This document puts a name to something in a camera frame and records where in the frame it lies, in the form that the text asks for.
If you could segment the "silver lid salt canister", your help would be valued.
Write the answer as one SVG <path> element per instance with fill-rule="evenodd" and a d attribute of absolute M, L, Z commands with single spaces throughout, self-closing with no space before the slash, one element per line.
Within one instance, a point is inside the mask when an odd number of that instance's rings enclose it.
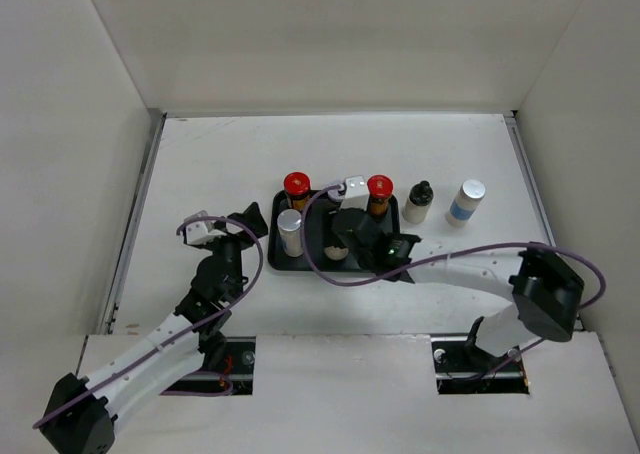
<path fill-rule="evenodd" d="M 277 228 L 285 254 L 292 258 L 303 255 L 301 243 L 301 213 L 295 209 L 286 209 L 277 217 Z"/>
<path fill-rule="evenodd" d="M 447 222 L 453 227 L 464 227 L 471 219 L 486 195 L 486 186 L 477 179 L 465 180 L 449 210 L 446 213 Z"/>

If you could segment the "clear lid spice jar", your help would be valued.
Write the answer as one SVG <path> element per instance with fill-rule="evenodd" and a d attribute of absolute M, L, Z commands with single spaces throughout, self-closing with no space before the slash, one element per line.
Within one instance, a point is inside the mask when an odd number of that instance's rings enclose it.
<path fill-rule="evenodd" d="M 342 261 L 348 254 L 349 249 L 347 247 L 327 246 L 324 248 L 324 255 L 335 262 Z"/>

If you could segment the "red lid chili jar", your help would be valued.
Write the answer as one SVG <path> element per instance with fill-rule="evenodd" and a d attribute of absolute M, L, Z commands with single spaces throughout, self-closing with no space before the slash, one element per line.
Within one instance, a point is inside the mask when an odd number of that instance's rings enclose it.
<path fill-rule="evenodd" d="M 371 176 L 367 181 L 369 191 L 369 214 L 375 218 L 384 216 L 393 194 L 392 180 L 382 174 Z"/>

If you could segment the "red lid sauce jar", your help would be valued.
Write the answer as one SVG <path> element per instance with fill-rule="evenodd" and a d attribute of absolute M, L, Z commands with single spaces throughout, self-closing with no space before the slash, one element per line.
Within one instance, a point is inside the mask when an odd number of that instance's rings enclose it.
<path fill-rule="evenodd" d="M 289 207 L 301 212 L 310 199 L 310 178 L 300 171 L 291 172 L 283 180 L 283 190 Z"/>

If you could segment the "black cap seasoning bottle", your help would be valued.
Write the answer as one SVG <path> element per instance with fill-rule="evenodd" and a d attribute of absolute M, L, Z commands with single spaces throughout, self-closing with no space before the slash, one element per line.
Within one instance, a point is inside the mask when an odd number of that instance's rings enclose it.
<path fill-rule="evenodd" d="M 431 184 L 422 180 L 415 184 L 409 191 L 403 208 L 404 219 L 411 224 L 422 223 L 431 207 L 434 199 L 434 191 Z"/>

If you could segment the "white lid sauce jar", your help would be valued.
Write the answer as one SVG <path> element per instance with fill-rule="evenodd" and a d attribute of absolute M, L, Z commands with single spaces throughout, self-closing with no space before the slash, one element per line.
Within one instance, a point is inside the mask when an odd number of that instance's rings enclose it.
<path fill-rule="evenodd" d="M 343 183 L 336 182 L 332 189 L 327 191 L 327 198 L 336 206 L 342 204 L 346 193 L 346 187 Z"/>

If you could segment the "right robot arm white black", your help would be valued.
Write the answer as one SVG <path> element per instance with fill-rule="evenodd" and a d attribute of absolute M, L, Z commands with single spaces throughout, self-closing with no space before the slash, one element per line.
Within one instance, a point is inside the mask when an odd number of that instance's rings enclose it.
<path fill-rule="evenodd" d="M 470 329 L 463 354 L 475 369 L 489 368 L 509 349 L 536 337 L 558 343 L 573 337 L 584 281 L 541 244 L 515 254 L 491 248 L 456 257 L 417 235 L 385 233 L 369 214 L 355 208 L 339 210 L 331 230 L 368 272 L 382 275 L 405 266 L 393 281 L 451 285 L 505 300 L 506 307 L 479 316 Z"/>

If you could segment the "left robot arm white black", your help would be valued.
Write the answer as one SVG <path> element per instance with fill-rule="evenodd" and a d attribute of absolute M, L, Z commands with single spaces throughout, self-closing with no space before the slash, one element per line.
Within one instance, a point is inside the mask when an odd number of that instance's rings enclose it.
<path fill-rule="evenodd" d="M 232 308 L 255 286 L 242 270 L 242 253 L 260 244 L 268 226 L 257 203 L 225 217 L 198 213 L 176 233 L 189 247 L 208 251 L 186 296 L 146 337 L 99 369 L 55 384 L 43 416 L 35 422 L 59 453 L 105 453 L 142 407 L 197 370 L 210 373 L 224 361 L 222 327 Z"/>

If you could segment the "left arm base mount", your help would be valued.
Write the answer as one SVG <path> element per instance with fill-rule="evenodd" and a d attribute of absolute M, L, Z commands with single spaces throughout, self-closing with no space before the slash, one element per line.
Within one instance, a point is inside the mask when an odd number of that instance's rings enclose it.
<path fill-rule="evenodd" d="M 228 337 L 202 367 L 171 385 L 164 396 L 224 397 L 253 393 L 257 339 Z"/>

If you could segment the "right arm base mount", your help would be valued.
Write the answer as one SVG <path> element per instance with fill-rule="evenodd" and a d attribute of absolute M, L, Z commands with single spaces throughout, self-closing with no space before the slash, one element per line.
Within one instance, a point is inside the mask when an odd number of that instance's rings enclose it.
<path fill-rule="evenodd" d="M 529 393 L 521 360 L 503 365 L 506 354 L 495 357 L 476 346 L 477 319 L 467 334 L 432 336 L 431 351 L 436 389 L 440 395 Z"/>

